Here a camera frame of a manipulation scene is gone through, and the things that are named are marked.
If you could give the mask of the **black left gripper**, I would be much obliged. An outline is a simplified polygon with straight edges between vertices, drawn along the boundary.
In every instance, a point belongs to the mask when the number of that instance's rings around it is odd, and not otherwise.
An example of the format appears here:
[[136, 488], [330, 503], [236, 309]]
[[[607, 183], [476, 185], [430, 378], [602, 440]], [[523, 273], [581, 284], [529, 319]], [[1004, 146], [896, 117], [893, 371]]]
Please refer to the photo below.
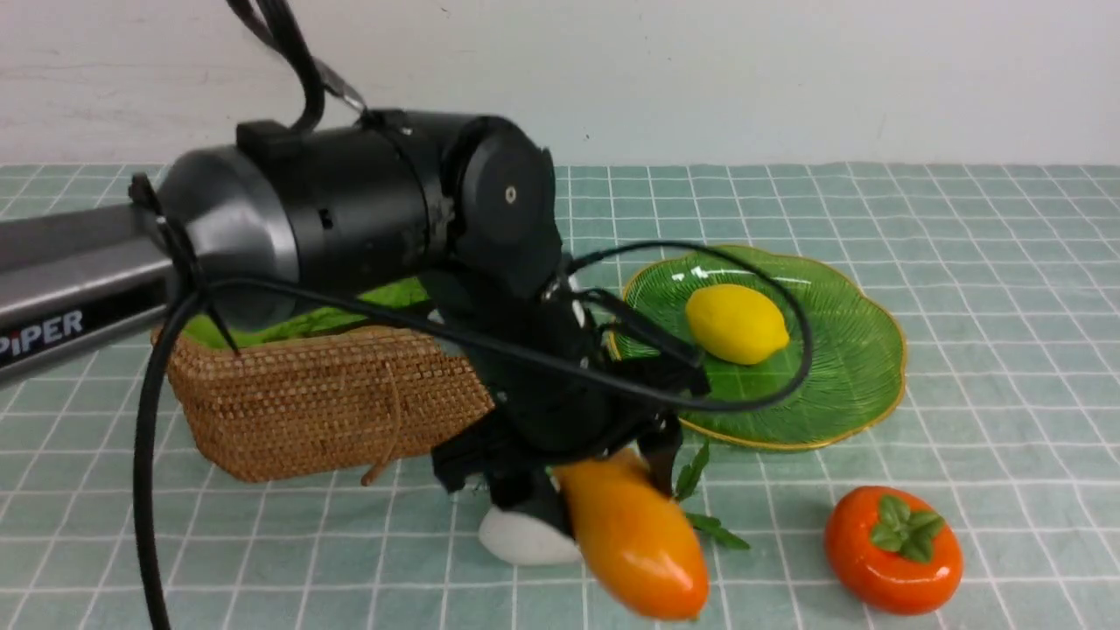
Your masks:
[[683, 393], [683, 362], [609, 358], [604, 328], [585, 308], [592, 294], [572, 286], [571, 265], [448, 262], [419, 279], [441, 318], [436, 339], [460, 348], [493, 400], [480, 420], [433, 451], [445, 490], [480, 474], [494, 507], [573, 539], [571, 512], [545, 469], [640, 439], [648, 482], [676, 498], [683, 427], [669, 417], [669, 398]]

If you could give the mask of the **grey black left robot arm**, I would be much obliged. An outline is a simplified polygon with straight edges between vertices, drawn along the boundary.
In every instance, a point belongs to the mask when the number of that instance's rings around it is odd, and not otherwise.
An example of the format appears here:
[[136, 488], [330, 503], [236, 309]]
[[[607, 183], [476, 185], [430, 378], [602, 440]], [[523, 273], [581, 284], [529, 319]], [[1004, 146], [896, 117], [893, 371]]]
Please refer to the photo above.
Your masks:
[[456, 492], [483, 474], [500, 509], [561, 532], [571, 518], [545, 471], [632, 444], [673, 492], [683, 430], [653, 395], [657, 360], [609, 360], [569, 282], [556, 168], [511, 121], [376, 111], [352, 127], [237, 128], [185, 154], [129, 200], [3, 223], [3, 385], [149, 326], [175, 342], [205, 308], [256, 331], [413, 277], [437, 319], [381, 311], [380, 326], [451, 340], [496, 407], [437, 446]]

